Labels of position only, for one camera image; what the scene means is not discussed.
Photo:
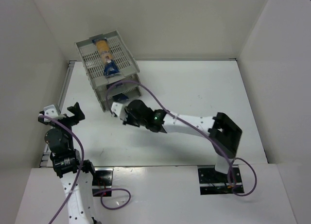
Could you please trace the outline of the spaghetti bag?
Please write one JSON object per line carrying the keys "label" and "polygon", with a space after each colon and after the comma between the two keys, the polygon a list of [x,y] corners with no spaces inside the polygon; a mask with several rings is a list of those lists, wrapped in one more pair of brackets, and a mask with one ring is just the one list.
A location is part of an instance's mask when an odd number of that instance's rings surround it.
{"label": "spaghetti bag", "polygon": [[96,46],[97,51],[100,55],[102,64],[104,66],[104,76],[114,77],[120,75],[120,71],[114,61],[114,57],[110,51],[109,44],[106,38],[99,38],[92,40],[93,44]]}
{"label": "spaghetti bag", "polygon": [[120,86],[123,85],[123,82],[122,81],[117,81],[117,82],[114,82],[114,83],[111,83],[111,84],[107,84],[106,85],[106,88],[109,89],[109,88],[118,88]]}
{"label": "spaghetti bag", "polygon": [[127,95],[120,93],[113,96],[113,101],[117,103],[126,103],[129,101],[129,98]]}

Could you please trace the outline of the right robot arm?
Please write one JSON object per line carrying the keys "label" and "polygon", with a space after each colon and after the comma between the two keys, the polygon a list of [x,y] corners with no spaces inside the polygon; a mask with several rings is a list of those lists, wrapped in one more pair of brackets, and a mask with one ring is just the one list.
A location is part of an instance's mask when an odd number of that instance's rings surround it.
{"label": "right robot arm", "polygon": [[182,133],[207,138],[218,155],[215,171],[228,174],[242,136],[241,128],[225,113],[214,117],[180,115],[164,109],[152,110],[141,100],[113,103],[114,115],[124,125],[145,127],[155,133]]}

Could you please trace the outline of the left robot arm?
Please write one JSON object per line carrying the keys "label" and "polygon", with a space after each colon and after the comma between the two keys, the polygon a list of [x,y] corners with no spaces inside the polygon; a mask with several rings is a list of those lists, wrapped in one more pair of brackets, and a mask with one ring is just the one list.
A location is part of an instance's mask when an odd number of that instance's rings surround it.
{"label": "left robot arm", "polygon": [[65,200],[50,220],[53,223],[63,208],[67,208],[70,224],[98,224],[93,205],[92,181],[95,174],[93,164],[85,160],[84,149],[75,149],[73,142],[81,141],[73,133],[72,127],[85,119],[78,103],[70,106],[69,117],[62,114],[58,105],[52,104],[43,108],[38,121],[51,126],[45,134],[44,141],[50,149],[50,160],[65,193]]}

